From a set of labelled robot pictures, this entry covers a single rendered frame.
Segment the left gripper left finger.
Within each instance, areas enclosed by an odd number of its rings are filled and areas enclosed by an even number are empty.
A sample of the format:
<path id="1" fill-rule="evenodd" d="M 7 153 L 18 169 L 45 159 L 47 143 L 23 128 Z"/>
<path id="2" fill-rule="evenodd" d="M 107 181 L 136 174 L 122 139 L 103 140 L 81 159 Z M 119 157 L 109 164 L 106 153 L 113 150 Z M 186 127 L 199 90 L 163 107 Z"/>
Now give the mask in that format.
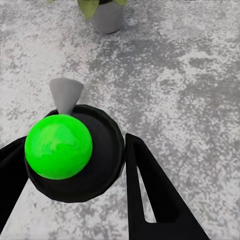
<path id="1" fill-rule="evenodd" d="M 0 149 L 0 234 L 29 179 L 25 165 L 26 136 Z"/>

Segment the insectifuge atomizer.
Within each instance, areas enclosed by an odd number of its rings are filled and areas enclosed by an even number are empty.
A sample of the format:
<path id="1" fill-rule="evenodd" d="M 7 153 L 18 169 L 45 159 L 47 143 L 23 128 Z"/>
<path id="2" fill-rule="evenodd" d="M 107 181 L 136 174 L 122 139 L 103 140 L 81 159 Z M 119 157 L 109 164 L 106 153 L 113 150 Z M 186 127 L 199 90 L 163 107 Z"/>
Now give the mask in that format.
<path id="1" fill-rule="evenodd" d="M 56 109 L 37 122 L 24 144 L 24 164 L 36 189 L 62 203 L 85 203 L 104 194 L 126 161 L 120 127 L 104 110 L 77 104 L 84 85 L 48 82 Z"/>

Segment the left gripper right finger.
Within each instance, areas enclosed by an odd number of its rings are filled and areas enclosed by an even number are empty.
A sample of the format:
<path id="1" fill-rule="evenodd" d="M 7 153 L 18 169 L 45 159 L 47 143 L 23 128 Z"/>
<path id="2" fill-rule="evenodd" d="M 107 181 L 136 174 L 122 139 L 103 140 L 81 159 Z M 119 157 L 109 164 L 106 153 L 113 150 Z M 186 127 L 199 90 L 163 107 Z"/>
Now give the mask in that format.
<path id="1" fill-rule="evenodd" d="M 145 142 L 125 134 L 129 240 L 210 240 Z M 139 168 L 156 223 L 145 220 Z"/>

